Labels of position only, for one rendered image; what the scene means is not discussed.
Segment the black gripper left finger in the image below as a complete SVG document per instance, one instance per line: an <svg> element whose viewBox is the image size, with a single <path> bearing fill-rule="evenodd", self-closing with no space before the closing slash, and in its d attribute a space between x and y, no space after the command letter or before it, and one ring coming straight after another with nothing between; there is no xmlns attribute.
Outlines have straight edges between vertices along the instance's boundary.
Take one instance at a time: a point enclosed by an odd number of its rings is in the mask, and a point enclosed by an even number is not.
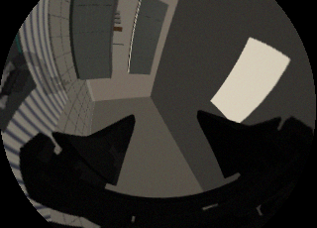
<svg viewBox="0 0 317 228"><path fill-rule="evenodd" d="M122 120L87 137L61 132L52 132L52 136L61 150L80 157L99 176L104 177L108 184L116 185L134 126L135 114L128 114Z"/></svg>

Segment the dark grey mat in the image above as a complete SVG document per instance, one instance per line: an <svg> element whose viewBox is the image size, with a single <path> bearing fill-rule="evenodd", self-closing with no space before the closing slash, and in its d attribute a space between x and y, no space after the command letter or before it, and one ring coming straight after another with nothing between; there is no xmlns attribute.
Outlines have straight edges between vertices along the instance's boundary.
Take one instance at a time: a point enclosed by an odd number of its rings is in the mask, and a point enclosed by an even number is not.
<svg viewBox="0 0 317 228"><path fill-rule="evenodd" d="M16 41L16 39L15 39ZM5 65L8 66L8 62L12 62L12 65L19 66L21 72L19 72L19 77L17 77L17 81L15 80L15 88L12 88L11 94L7 97L7 105L4 105L4 110L0 108L0 130L3 132L5 128L8 128L9 120L13 117L13 114L17 112L19 109L19 105L21 102L24 102L25 98L28 98L28 94L35 90L36 84L33 81L33 75L29 72L28 63L24 58L24 50L22 45L21 53L19 54L19 49L17 49L17 45L13 41L11 50L8 52L7 60L5 60ZM5 68L4 65L4 68Z"/></svg>

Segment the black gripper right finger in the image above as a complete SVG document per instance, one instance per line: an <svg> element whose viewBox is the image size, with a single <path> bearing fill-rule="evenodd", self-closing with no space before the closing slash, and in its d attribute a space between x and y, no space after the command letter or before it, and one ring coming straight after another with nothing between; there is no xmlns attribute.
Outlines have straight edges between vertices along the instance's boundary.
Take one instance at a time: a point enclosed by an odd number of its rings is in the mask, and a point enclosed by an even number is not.
<svg viewBox="0 0 317 228"><path fill-rule="evenodd" d="M254 153L266 133L272 133L278 128L281 117L249 126L198 110L197 121L226 179L238 173L238 168Z"/></svg>

